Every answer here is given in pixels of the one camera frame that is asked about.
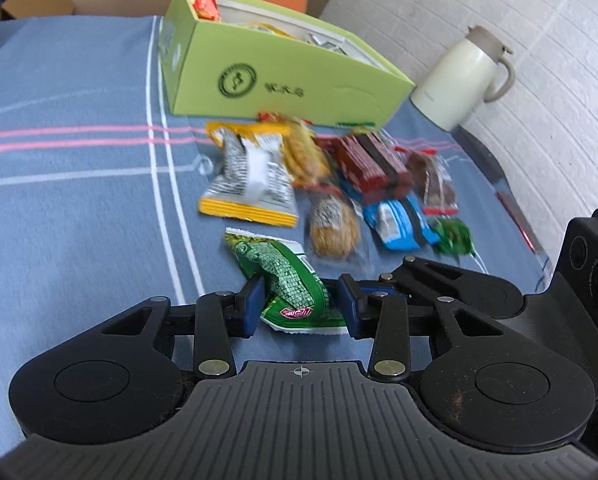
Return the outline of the yellow snack bag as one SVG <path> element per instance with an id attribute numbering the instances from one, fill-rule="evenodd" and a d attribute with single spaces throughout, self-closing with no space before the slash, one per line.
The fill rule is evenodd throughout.
<path id="1" fill-rule="evenodd" d="M 283 157 L 290 128 L 279 122 L 209 122 L 207 135 L 223 160 L 200 197 L 199 211 L 281 228 L 297 226 L 295 192 Z"/>

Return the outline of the small green candy packet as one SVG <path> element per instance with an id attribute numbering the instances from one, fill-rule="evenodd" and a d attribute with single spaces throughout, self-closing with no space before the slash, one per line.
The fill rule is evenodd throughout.
<path id="1" fill-rule="evenodd" d="M 459 259 L 476 255 L 473 235 L 468 226 L 459 218 L 437 217 L 431 220 L 429 228 L 439 237 L 433 244 L 437 254 Z"/>

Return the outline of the blue snack packet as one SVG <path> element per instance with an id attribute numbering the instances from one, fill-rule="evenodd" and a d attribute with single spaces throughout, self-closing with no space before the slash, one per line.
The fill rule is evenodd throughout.
<path id="1" fill-rule="evenodd" d="M 441 242 L 411 195 L 364 206 L 362 211 L 383 245 L 394 252 L 415 252 Z"/>

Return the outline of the red snack bag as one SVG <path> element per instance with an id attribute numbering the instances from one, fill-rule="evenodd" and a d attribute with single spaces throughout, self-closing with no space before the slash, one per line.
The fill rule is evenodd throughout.
<path id="1" fill-rule="evenodd" d="M 189 0 L 197 18 L 209 22 L 221 21 L 221 14 L 217 0 Z"/>

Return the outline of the golden transparent snack bag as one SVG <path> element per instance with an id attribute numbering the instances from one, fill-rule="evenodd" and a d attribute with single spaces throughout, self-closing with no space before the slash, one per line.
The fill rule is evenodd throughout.
<path id="1" fill-rule="evenodd" d="M 290 35 L 288 32 L 284 32 L 282 29 L 271 24 L 252 22 L 243 24 L 243 27 L 251 30 L 256 30 L 257 32 L 264 32 L 265 34 L 271 34 L 287 39 L 295 39 L 295 36 Z"/>

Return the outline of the dark red snack box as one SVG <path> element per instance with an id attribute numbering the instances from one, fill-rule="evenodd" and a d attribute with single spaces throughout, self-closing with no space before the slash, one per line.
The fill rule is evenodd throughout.
<path id="1" fill-rule="evenodd" d="M 341 186 L 362 206 L 402 200 L 412 191 L 410 170 L 376 132 L 319 136 L 316 144 L 331 156 Z"/>

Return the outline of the silver foil snack packet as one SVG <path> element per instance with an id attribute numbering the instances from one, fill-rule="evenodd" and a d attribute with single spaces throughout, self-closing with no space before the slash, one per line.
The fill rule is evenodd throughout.
<path id="1" fill-rule="evenodd" d="M 312 32 L 307 33 L 307 41 L 309 44 L 312 44 L 314 47 L 321 48 L 323 50 L 329 52 L 335 52 L 342 55 L 348 56 L 348 52 L 342 47 L 342 44 L 339 41 L 336 41 L 331 38 L 322 37 Z"/>

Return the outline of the green cardboard box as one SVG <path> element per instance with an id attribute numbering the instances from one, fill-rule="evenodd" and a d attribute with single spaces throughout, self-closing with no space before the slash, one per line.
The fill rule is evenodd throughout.
<path id="1" fill-rule="evenodd" d="M 413 81 L 359 37 L 263 0 L 217 0 L 221 21 L 197 18 L 189 0 L 171 0 L 159 37 L 171 113 L 255 119 L 299 117 L 317 126 L 383 127 Z M 295 39 L 244 28 L 274 25 Z M 307 33 L 339 41 L 348 56 L 314 47 Z"/>

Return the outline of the green snack packet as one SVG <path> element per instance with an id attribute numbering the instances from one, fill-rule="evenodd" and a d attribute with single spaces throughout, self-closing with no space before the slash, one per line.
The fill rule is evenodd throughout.
<path id="1" fill-rule="evenodd" d="M 224 238 L 244 276 L 264 278 L 265 324 L 287 334 L 345 333 L 345 321 L 300 243 L 234 228 Z"/>

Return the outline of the biscuit stack clear wrapper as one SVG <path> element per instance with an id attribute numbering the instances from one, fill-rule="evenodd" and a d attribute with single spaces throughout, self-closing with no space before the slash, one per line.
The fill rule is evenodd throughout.
<path id="1" fill-rule="evenodd" d="M 295 188 L 313 188 L 331 183 L 331 164 L 315 142 L 315 134 L 307 122 L 301 118 L 269 112 L 259 113 L 258 120 L 287 128 L 282 154 Z"/>

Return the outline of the white thermos jug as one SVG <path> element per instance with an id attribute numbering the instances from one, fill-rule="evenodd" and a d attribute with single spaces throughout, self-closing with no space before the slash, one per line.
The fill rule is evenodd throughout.
<path id="1" fill-rule="evenodd" d="M 500 100 L 513 87 L 513 50 L 482 26 L 439 58 L 411 94 L 412 104 L 438 128 L 451 132 L 480 103 Z"/>

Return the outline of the round cracker clear packet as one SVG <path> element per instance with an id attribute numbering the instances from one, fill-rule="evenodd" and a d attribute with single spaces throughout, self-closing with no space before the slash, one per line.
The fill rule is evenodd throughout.
<path id="1" fill-rule="evenodd" d="M 330 266 L 361 266 L 367 247 L 360 217 L 341 193 L 315 192 L 307 220 L 308 252 Z"/>

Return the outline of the blue striped tablecloth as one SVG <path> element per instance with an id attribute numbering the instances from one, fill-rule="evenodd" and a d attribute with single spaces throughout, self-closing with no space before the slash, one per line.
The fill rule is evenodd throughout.
<path id="1" fill-rule="evenodd" d="M 200 214 L 218 151 L 170 115 L 159 18 L 0 24 L 0 456 L 29 359 L 151 296 L 191 304 L 244 278 Z"/>

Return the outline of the brown cookie clear packet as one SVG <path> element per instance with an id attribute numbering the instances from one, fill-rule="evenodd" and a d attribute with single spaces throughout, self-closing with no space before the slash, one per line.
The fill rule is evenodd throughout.
<path id="1" fill-rule="evenodd" d="M 424 214 L 450 217 L 459 212 L 452 179 L 437 151 L 401 148 L 399 156 L 410 171 Z"/>

